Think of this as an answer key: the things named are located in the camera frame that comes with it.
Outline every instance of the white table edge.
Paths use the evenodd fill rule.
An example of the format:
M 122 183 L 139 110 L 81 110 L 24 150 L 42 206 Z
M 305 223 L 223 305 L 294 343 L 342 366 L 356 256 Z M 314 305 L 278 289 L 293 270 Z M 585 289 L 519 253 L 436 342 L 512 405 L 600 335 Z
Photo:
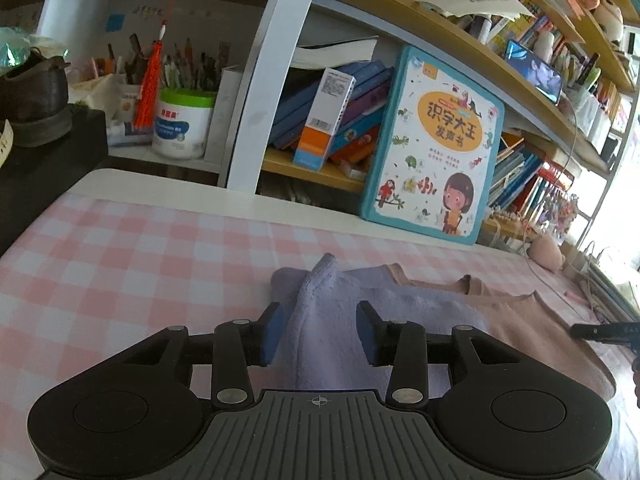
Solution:
M 354 215 L 329 209 L 111 168 L 88 173 L 69 192 L 112 202 L 161 206 L 463 251 L 487 252 L 488 254 L 495 254 L 496 251 L 480 245 L 467 246 L 375 224 Z M 505 252 L 500 252 L 500 256 L 519 257 L 516 254 Z

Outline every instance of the white plastic jar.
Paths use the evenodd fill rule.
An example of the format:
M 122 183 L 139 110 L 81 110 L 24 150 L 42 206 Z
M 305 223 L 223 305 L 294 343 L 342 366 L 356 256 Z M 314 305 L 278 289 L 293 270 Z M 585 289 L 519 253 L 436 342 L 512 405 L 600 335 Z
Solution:
M 170 158 L 204 155 L 215 92 L 163 88 L 156 103 L 152 148 Z

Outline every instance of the orange oval label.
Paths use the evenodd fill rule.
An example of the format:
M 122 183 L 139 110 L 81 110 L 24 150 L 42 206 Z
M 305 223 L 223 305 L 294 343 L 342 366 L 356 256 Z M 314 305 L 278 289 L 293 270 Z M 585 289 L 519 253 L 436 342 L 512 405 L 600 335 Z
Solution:
M 482 124 L 466 92 L 428 92 L 418 101 L 418 117 L 431 137 L 455 152 L 471 152 L 482 142 Z

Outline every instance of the folded shirt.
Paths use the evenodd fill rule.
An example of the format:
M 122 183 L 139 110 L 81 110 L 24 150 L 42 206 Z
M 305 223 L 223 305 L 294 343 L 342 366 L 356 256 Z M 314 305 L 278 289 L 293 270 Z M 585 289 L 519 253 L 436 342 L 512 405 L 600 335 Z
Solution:
M 273 363 L 277 387 L 294 390 L 378 390 L 385 397 L 390 367 L 371 367 L 356 331 L 359 301 L 382 319 L 410 320 L 428 333 L 451 334 L 453 326 L 486 330 L 482 313 L 446 290 L 394 283 L 386 267 L 342 272 L 326 254 L 310 271 L 279 269 L 271 277 L 271 301 L 291 309 Z M 430 397 L 449 389 L 446 365 L 429 366 Z
M 534 291 L 510 296 L 466 275 L 442 285 L 410 280 L 399 264 L 388 266 L 398 285 L 465 294 L 466 302 L 488 324 L 487 333 L 596 392 L 604 400 L 616 393 L 616 380 L 596 352 L 582 339 L 569 336 L 569 326 Z

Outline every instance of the pink checkered tablecloth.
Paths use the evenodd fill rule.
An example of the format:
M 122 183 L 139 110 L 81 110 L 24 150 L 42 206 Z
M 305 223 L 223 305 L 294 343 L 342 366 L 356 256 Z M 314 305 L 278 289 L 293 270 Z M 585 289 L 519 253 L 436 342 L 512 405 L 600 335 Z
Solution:
M 268 304 L 274 270 L 311 269 L 326 252 L 343 269 L 399 262 L 410 278 L 429 282 L 472 274 L 511 294 L 536 289 L 568 323 L 595 322 L 587 308 L 566 303 L 544 285 L 523 258 L 498 251 L 451 250 L 67 193 L 0 258 L 0 479 L 30 480 L 42 470 L 26 418 L 46 390 L 165 326 L 183 324 L 190 333 L 203 333 L 229 319 L 255 319 Z M 562 276 L 536 271 L 560 294 L 576 290 Z M 634 397 L 628 357 L 594 347 L 618 381 L 610 402 L 622 432 L 618 441 L 636 443 L 635 455 L 622 459 L 633 474 L 616 480 L 640 478 L 640 418 L 629 407 Z M 194 372 L 192 389 L 201 396 L 208 396 L 205 372 Z M 260 386 L 260 375 L 254 378 Z

